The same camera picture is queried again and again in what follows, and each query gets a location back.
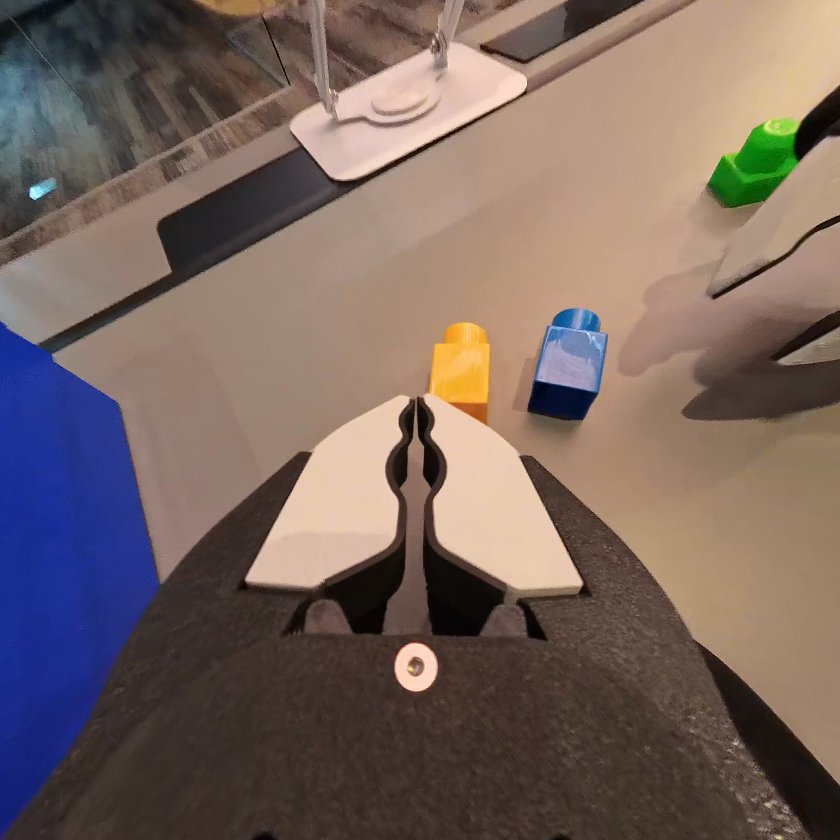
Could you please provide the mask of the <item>small green block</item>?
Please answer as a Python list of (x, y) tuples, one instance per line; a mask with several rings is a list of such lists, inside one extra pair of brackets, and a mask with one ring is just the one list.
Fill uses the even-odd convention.
[(765, 201), (793, 172), (799, 120), (771, 119), (752, 129), (737, 153), (723, 155), (712, 173), (708, 191), (725, 207)]

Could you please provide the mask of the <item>blue one-stud block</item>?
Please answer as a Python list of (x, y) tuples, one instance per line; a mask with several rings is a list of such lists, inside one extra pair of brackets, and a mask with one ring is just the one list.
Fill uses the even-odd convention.
[(567, 308), (546, 328), (528, 412), (583, 421), (601, 390), (608, 336), (591, 310)]

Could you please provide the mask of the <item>white document stand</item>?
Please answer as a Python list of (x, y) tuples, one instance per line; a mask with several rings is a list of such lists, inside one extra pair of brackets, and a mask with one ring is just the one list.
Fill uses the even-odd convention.
[(465, 2), (446, 1), (428, 51), (336, 92), (326, 4), (308, 3), (320, 104), (290, 121), (295, 140), (336, 182), (375, 174), (522, 96), (518, 70), (455, 41)]

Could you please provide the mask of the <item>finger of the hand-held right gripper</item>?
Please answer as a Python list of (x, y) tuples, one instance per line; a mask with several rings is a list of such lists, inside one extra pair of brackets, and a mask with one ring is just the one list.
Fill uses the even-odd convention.
[(771, 357), (782, 366), (839, 360), (839, 317), (824, 317), (799, 333)]
[(707, 287), (719, 299), (779, 266), (814, 238), (838, 251), (839, 137), (827, 134), (730, 239)]

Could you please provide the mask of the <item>orange one-stud block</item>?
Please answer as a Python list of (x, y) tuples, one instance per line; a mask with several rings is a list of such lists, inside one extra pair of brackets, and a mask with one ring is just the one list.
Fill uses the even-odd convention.
[(487, 424), (490, 396), (490, 344), (487, 331), (473, 322), (446, 328), (433, 351), (428, 392)]

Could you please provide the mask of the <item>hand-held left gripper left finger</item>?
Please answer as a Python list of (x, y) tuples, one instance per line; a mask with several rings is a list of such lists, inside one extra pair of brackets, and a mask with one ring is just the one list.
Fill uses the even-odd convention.
[(383, 611), (405, 569), (407, 448), (416, 402), (398, 395), (310, 453), (246, 576), (249, 589)]

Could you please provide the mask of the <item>grey desk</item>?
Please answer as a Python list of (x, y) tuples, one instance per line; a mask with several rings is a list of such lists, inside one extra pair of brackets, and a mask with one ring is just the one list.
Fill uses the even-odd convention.
[[(838, 251), (706, 297), (752, 213), (706, 192), (717, 159), (837, 83), (838, 2), (694, 2), (58, 351), (122, 406), (160, 576), (476, 322), (490, 425), (837, 764), (838, 372), (769, 357), (838, 307)], [(608, 336), (580, 422), (527, 410), (567, 308)]]

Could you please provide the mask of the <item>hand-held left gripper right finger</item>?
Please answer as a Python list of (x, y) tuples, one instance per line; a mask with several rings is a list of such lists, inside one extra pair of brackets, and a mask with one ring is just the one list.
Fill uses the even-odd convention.
[(427, 596), (463, 618), (577, 596), (584, 581), (519, 452), (441, 398), (418, 400)]

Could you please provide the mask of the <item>blue plastic bin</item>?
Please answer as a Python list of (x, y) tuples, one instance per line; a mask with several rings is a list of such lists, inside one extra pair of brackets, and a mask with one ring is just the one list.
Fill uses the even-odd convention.
[(120, 406), (1, 327), (1, 829), (67, 756), (159, 588)]

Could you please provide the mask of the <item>black desk inlay panel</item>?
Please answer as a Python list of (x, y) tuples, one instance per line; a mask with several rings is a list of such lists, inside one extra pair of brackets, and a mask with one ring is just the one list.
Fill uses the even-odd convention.
[(190, 277), (241, 253), (351, 192), (323, 175), (243, 177), (164, 217), (157, 234), (169, 268)]

